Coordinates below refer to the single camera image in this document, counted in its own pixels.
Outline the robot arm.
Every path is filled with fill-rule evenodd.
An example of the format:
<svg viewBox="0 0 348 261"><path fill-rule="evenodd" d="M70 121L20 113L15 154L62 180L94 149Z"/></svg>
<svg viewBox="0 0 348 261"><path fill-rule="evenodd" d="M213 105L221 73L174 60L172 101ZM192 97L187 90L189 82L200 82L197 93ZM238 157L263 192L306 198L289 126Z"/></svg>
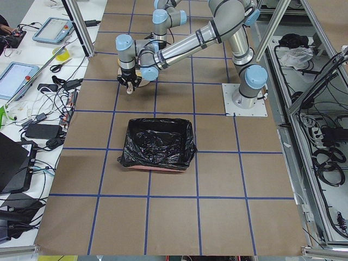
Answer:
<svg viewBox="0 0 348 261"><path fill-rule="evenodd" d="M157 40L160 49L167 45L167 31L173 27L186 24L187 14L184 10L176 9L181 1L167 0L154 1L154 11L152 15L153 39Z"/></svg>
<svg viewBox="0 0 348 261"><path fill-rule="evenodd" d="M118 82L131 94L142 80L154 81L159 72L184 58L227 41L232 49L233 64L239 74L240 85L232 95L233 103L241 109L254 107L268 74L253 61L245 28L259 17L254 1L208 1L212 19L208 23L173 44L167 43L167 31L186 23L187 15L177 10L178 1L154 1L152 38L134 40L121 34L115 39L118 53Z"/></svg>

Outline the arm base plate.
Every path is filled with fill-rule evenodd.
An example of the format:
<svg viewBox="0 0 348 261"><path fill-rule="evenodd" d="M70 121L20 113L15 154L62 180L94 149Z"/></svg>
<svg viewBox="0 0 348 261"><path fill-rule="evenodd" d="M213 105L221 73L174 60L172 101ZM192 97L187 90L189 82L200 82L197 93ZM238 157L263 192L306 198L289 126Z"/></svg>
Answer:
<svg viewBox="0 0 348 261"><path fill-rule="evenodd" d="M226 116L267 117L262 92L257 97L246 98L239 92L240 84L222 83Z"/></svg>

